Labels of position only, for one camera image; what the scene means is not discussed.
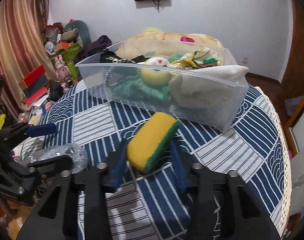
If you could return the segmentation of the red book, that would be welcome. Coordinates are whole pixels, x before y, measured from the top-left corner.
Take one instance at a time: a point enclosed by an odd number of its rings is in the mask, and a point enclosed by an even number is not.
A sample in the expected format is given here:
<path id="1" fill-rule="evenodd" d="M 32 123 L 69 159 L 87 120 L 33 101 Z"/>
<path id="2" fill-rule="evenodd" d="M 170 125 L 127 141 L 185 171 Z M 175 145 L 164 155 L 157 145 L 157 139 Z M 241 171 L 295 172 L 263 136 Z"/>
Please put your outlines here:
<path id="1" fill-rule="evenodd" d="M 43 65 L 38 66 L 33 71 L 31 71 L 27 76 L 25 76 L 20 82 L 19 86 L 22 90 L 28 89 L 35 84 L 45 85 L 48 81 L 46 72 Z"/>

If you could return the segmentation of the dark purple garment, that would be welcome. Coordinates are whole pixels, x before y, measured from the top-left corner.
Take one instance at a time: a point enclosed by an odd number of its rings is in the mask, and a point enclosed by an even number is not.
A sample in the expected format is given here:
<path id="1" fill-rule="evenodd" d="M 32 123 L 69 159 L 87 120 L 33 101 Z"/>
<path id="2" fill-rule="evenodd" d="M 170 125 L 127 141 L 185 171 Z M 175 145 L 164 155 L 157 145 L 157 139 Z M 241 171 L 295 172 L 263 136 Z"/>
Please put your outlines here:
<path id="1" fill-rule="evenodd" d="M 89 56 L 100 53 L 109 46 L 112 45 L 112 41 L 106 35 L 102 35 L 95 42 L 89 43 L 86 45 L 73 59 L 73 63 L 77 64 L 78 62 L 86 59 Z"/>

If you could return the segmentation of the grey green plush toy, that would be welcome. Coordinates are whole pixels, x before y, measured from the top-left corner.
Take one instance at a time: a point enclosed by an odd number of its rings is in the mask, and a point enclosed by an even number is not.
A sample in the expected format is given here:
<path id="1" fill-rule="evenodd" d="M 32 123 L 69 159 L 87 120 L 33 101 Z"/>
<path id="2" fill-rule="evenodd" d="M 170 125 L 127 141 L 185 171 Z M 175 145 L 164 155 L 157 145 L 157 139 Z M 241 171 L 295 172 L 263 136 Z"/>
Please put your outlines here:
<path id="1" fill-rule="evenodd" d="M 61 34 L 61 40 L 77 42 L 81 48 L 91 43 L 90 32 L 87 24 L 81 20 L 73 20 L 66 24 Z"/>

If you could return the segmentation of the pink rabbit figure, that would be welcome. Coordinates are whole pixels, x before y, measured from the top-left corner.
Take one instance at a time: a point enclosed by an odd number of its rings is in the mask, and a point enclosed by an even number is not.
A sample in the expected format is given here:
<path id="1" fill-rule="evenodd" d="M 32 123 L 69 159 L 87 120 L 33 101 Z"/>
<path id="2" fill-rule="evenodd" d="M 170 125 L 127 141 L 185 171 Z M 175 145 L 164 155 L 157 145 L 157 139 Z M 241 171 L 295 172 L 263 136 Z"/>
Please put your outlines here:
<path id="1" fill-rule="evenodd" d="M 70 69 L 65 64 L 62 55 L 55 57 L 56 76 L 63 87 L 71 88 L 73 86 Z"/>

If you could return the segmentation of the yellow felt ball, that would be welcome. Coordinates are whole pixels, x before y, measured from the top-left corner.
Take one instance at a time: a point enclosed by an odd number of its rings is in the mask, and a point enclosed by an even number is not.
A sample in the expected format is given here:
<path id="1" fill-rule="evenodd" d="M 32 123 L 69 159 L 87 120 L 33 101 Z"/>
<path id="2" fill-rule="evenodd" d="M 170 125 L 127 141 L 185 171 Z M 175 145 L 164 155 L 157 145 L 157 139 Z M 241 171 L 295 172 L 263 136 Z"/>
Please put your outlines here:
<path id="1" fill-rule="evenodd" d="M 157 67 L 169 67 L 170 63 L 164 57 L 151 57 L 144 64 Z M 171 80 L 170 72 L 159 69 L 141 68 L 141 78 L 149 86 L 165 86 Z"/>

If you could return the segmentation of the colourful fleece blanket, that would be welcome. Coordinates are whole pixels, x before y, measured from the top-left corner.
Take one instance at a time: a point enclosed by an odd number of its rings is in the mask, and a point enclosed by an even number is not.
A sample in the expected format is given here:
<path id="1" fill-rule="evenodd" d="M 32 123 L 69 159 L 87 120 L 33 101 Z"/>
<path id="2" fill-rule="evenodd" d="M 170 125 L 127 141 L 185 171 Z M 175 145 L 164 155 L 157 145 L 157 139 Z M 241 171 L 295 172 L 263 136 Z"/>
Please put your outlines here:
<path id="1" fill-rule="evenodd" d="M 205 34 L 169 33 L 155 29 L 114 44 L 109 50 L 123 59 L 132 59 L 139 55 L 167 57 L 176 52 L 184 54 L 204 47 L 222 48 L 223 44 Z"/>

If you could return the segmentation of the silver bubble wrap pouch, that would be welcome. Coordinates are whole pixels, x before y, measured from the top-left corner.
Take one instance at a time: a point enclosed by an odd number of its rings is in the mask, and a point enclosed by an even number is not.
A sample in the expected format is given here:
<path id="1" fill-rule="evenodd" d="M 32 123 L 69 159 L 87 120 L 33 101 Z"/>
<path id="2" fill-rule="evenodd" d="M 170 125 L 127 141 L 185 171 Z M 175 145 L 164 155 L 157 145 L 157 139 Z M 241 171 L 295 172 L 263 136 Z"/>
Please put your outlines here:
<path id="1" fill-rule="evenodd" d="M 70 171 L 72 174 L 82 172 L 89 163 L 87 151 L 76 143 L 68 143 L 60 146 L 50 146 L 48 148 L 30 153 L 24 162 L 34 164 L 37 161 L 49 160 L 60 156 L 69 156 L 72 160 Z"/>

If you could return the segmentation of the yellow green sponge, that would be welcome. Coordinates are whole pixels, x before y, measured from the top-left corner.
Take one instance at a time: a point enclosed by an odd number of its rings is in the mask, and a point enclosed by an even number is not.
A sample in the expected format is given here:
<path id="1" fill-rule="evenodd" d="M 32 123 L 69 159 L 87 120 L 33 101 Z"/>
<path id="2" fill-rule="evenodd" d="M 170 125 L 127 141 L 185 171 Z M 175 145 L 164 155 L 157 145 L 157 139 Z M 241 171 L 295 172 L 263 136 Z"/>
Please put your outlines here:
<path id="1" fill-rule="evenodd" d="M 168 114 L 155 113 L 127 145 L 130 165 L 143 174 L 152 172 L 180 125 L 178 119 Z"/>

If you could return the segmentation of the clear plastic storage box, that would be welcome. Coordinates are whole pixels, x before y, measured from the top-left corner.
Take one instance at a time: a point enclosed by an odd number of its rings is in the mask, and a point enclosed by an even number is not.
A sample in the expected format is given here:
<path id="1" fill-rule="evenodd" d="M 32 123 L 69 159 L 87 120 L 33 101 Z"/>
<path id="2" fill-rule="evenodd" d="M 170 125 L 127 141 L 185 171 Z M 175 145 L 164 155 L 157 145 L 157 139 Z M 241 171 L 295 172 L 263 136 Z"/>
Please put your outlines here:
<path id="1" fill-rule="evenodd" d="M 248 68 L 226 48 L 127 40 L 77 67 L 91 96 L 164 112 L 226 132 L 245 98 Z"/>

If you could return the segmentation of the blue white patterned tablecloth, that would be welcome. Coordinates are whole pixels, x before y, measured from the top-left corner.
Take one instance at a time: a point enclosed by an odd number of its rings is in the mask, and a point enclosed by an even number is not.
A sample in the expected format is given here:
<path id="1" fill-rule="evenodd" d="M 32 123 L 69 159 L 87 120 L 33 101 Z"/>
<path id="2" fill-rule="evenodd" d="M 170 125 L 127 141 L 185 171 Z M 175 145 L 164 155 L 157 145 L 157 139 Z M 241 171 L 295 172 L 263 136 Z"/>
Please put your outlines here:
<path id="1" fill-rule="evenodd" d="M 27 139 L 20 155 L 73 142 L 96 165 L 151 116 L 146 109 L 92 97 L 79 82 L 41 119 L 42 124 L 56 124 L 57 134 Z M 226 133 L 182 120 L 176 139 L 211 170 L 236 171 L 283 233 L 290 209 L 290 160 L 278 115 L 261 89 L 249 86 Z M 191 197 L 179 196 L 168 155 L 149 175 L 128 168 L 121 187 L 106 198 L 114 239 L 185 239 Z"/>

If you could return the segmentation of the floral silk scarf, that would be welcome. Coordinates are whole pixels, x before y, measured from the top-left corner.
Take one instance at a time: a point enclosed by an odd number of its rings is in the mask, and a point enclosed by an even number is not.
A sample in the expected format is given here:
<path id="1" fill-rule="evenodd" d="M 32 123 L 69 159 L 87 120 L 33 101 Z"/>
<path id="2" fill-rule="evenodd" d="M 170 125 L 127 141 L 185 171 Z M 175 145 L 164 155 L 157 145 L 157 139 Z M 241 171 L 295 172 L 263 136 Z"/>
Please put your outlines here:
<path id="1" fill-rule="evenodd" d="M 180 59 L 170 63 L 171 68 L 185 70 L 202 69 L 221 65 L 222 61 L 217 52 L 207 47 L 196 50 L 193 53 L 186 53 Z"/>

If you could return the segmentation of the green knitted glove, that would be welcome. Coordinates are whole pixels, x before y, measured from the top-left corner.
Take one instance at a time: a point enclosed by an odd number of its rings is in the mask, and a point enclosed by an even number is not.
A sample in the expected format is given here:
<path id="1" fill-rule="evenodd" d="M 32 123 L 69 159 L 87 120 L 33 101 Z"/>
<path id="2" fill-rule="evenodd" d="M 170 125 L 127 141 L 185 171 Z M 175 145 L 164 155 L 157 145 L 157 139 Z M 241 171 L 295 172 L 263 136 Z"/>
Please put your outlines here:
<path id="1" fill-rule="evenodd" d="M 142 79 L 126 80 L 111 87 L 111 91 L 123 98 L 135 100 L 152 100 L 167 102 L 169 91 L 167 86 L 151 87 Z"/>

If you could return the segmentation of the striped brown curtain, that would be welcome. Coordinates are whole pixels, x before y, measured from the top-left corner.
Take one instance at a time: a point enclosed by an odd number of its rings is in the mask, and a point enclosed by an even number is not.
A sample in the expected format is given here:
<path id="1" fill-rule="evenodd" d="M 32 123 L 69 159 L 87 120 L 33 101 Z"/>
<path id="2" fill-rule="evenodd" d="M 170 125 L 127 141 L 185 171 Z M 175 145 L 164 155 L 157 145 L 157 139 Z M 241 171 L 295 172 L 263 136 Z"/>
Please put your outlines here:
<path id="1" fill-rule="evenodd" d="M 44 66 L 49 79 L 55 71 L 44 48 L 49 0 L 0 1 L 0 80 L 2 102 L 17 118 L 24 93 L 23 78 L 38 66 Z"/>

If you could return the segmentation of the green bottle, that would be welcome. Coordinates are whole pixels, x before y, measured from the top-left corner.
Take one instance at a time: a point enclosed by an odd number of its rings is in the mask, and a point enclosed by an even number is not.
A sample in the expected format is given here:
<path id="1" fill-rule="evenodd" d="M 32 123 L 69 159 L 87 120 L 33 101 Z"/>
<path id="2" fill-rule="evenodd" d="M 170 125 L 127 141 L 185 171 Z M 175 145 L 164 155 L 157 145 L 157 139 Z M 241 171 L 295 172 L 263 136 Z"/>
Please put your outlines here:
<path id="1" fill-rule="evenodd" d="M 78 83 L 78 70 L 77 70 L 77 67 L 74 65 L 73 62 L 69 62 L 67 64 L 67 66 L 68 66 L 68 69 L 70 70 L 70 74 L 72 76 L 73 84 L 76 85 Z"/>

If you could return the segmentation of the cream bag with black strap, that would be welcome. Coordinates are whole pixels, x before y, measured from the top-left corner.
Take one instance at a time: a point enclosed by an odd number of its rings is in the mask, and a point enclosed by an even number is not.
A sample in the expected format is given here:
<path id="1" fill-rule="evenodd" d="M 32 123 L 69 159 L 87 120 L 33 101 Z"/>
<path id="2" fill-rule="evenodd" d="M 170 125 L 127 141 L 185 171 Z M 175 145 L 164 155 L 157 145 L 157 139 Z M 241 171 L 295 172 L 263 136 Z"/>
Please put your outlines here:
<path id="1" fill-rule="evenodd" d="M 141 68 L 166 70 L 171 74 L 171 80 L 166 85 L 169 91 L 168 101 L 159 102 L 146 99 L 136 101 L 148 101 L 157 104 L 174 101 L 185 108 L 203 108 L 215 106 L 232 96 L 232 86 L 245 81 L 245 75 L 248 72 L 246 67 L 239 65 L 221 65 L 185 70 L 171 68 L 170 66 L 157 67 L 144 64 L 144 61 L 151 57 L 164 57 L 169 63 L 178 60 L 171 59 L 168 56 L 145 57 L 143 55 L 132 59 L 122 59 L 111 51 L 104 52 L 100 57 L 100 63 L 111 64 L 104 78 L 105 86 L 111 90 L 111 87 L 119 82 L 141 79 Z"/>

